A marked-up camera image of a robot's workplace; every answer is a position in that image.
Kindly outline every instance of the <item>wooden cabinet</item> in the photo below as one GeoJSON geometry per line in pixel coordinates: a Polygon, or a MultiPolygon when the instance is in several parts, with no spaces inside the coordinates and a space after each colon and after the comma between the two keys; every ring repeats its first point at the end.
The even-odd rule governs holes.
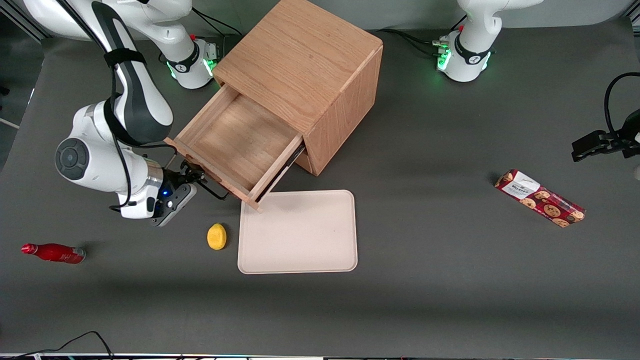
{"type": "Polygon", "coordinates": [[[241,200],[295,159],[319,175],[371,109],[382,41],[306,0],[281,0],[213,69],[221,89],[174,141],[241,200]]]}

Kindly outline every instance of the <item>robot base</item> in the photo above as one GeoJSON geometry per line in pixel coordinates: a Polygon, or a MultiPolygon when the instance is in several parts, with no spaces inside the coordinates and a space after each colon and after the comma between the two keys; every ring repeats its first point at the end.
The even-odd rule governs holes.
{"type": "Polygon", "coordinates": [[[197,49],[197,58],[189,67],[183,65],[172,66],[167,62],[171,75],[183,88],[202,88],[213,79],[212,69],[218,61],[216,44],[210,44],[202,39],[194,40],[197,49]]]}
{"type": "MultiPolygon", "coordinates": [[[[452,31],[448,35],[440,37],[440,41],[453,44],[456,36],[460,34],[459,31],[452,31]]],[[[458,54],[455,47],[447,49],[439,58],[436,65],[436,69],[444,72],[449,78],[460,83],[467,83],[475,80],[480,75],[480,72],[486,68],[487,60],[491,53],[488,53],[484,58],[479,59],[477,63],[473,65],[467,64],[464,57],[458,54]]]]}

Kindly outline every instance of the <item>gray table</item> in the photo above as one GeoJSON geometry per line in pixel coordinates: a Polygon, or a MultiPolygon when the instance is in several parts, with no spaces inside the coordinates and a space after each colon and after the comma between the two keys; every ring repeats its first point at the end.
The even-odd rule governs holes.
{"type": "MultiPolygon", "coordinates": [[[[45,42],[1,178],[0,351],[95,329],[116,352],[637,358],[638,160],[570,156],[572,141],[604,128],[610,80],[639,68],[628,21],[507,29],[469,84],[380,36],[370,114],[320,177],[293,168],[276,188],[351,190],[358,266],[258,276],[236,267],[238,200],[202,192],[156,229],[109,211],[112,193],[56,173],[58,142],[78,108],[109,96],[109,72],[95,45],[45,42]],[[585,221],[561,229],[495,190],[491,179],[512,167],[584,206],[585,221]],[[205,240],[215,222],[230,238],[220,252],[205,240]],[[20,253],[27,241],[82,245],[89,256],[48,263],[20,253]]],[[[217,87],[183,90],[151,43],[140,49],[173,108],[175,136],[217,87]]],[[[637,109],[639,85],[613,92],[616,126],[637,109]]],[[[89,339],[69,350],[102,351],[89,339]]]]}

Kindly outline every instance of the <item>red cookie package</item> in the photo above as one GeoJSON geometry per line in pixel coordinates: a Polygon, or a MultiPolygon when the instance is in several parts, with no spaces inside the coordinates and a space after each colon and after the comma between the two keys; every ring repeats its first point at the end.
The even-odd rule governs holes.
{"type": "Polygon", "coordinates": [[[567,227],[584,218],[583,208],[514,168],[498,179],[495,187],[559,227],[567,227]]]}

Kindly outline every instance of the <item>cabinet top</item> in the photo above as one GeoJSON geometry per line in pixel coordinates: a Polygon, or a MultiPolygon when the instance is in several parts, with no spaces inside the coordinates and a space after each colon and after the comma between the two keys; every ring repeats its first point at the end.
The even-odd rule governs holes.
{"type": "Polygon", "coordinates": [[[306,134],[381,46],[306,0],[280,0],[214,74],[306,134]]]}

